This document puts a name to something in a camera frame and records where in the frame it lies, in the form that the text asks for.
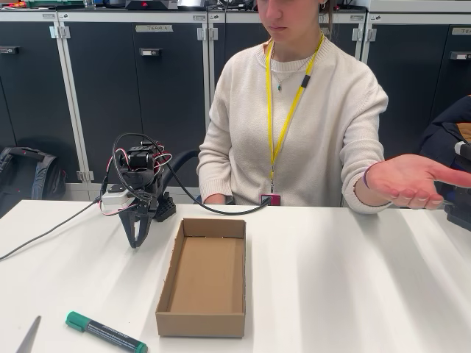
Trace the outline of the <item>woman's left hand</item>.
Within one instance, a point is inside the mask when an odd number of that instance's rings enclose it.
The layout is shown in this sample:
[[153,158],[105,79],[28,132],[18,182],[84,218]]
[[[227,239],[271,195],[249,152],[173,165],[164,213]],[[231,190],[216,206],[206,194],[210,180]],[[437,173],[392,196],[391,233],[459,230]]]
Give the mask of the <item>woman's left hand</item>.
[[398,207],[435,210],[443,197],[434,182],[470,187],[470,174],[429,158],[404,154],[376,163],[355,184],[358,199],[369,206],[391,202]]

